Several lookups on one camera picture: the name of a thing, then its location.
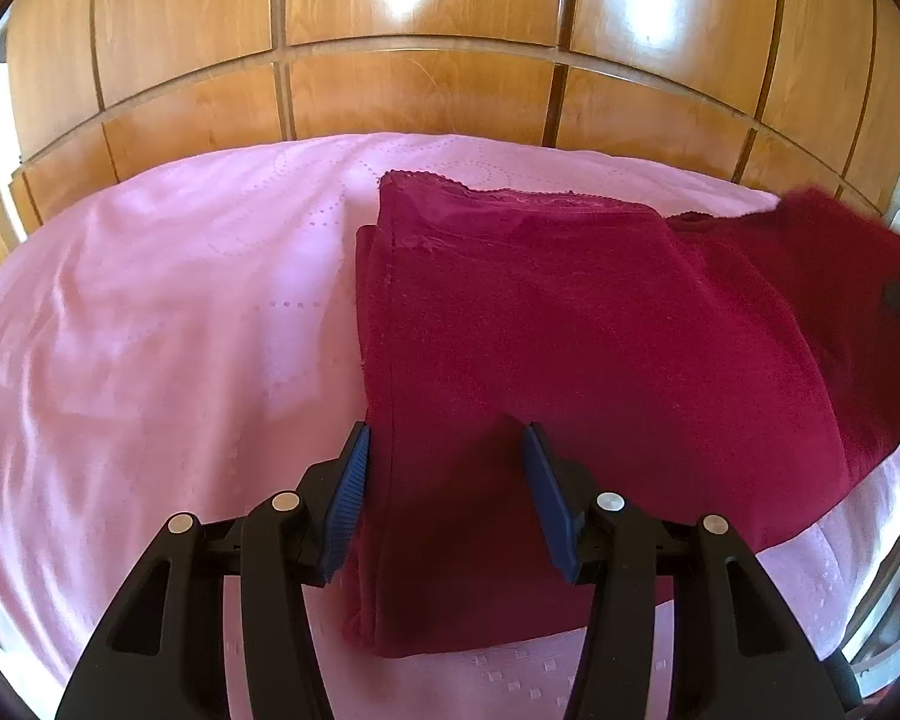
blue gripper pad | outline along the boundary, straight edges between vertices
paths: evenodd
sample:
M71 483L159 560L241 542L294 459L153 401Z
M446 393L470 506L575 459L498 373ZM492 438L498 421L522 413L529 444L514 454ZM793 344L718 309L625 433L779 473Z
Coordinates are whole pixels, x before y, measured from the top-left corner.
M343 566L350 539L357 528L360 509L364 505L367 483L367 461L370 459L370 428L363 422L354 425L340 459L340 478L322 524L322 547L317 558L317 571L330 581Z
M546 437L538 423L523 431L523 472L530 485L536 516L550 551L550 561L564 579L576 583L581 571L577 538L583 528L583 515L573 512L551 464Z

folded clothing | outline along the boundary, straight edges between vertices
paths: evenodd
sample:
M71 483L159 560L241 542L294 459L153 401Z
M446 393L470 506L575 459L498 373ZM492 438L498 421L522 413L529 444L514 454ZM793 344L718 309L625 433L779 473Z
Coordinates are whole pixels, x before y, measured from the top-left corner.
M357 248L372 463L346 635L383 656L586 624L524 482L524 424L655 517L754 551L900 442L900 238L819 191L740 218L388 173Z

metal rivet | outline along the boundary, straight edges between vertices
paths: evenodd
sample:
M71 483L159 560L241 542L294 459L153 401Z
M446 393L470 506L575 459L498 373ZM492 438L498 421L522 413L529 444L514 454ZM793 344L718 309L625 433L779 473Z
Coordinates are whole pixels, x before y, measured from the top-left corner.
M707 528L714 536L722 536L730 529L730 525L720 517L720 514L708 514L703 517L703 527Z
M279 493L272 500L277 512L293 512L300 505L300 496L296 493Z
M605 512L619 512L624 508L624 504L623 495L617 493L600 493L597 496L597 506Z
M171 533L186 533L194 527L194 519L189 514L175 514L167 523L167 530Z

bed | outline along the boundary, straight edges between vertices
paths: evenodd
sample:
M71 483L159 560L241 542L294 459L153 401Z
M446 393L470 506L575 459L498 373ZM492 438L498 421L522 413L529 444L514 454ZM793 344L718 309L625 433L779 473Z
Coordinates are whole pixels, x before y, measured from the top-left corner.
M244 514L336 456L362 416L353 241L392 169L615 196L664 215L777 201L639 159L379 133L204 154L60 214L0 268L0 661L40 717L53 716L167 517ZM821 658L899 535L900 447L816 525L760 555ZM233 590L228 686L245 720ZM376 659L343 645L340 594L307 599L338 716L562 716L582 631ZM672 631L662 605L650 718L666 712Z

ribbed blue pad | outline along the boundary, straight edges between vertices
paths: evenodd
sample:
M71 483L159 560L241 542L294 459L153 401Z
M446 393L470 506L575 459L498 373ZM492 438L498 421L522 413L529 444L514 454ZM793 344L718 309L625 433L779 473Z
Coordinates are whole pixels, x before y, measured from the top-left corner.
M364 425L349 457L341 458L341 461L346 462L346 468L323 521L323 547L317 560L317 570L327 583L343 566L350 539L357 528L360 509L364 505L368 459L370 459L370 428Z
M530 485L536 516L550 551L550 561L572 583L580 574L577 556L577 528L573 514L560 491L557 477L533 427L523 432L523 472Z

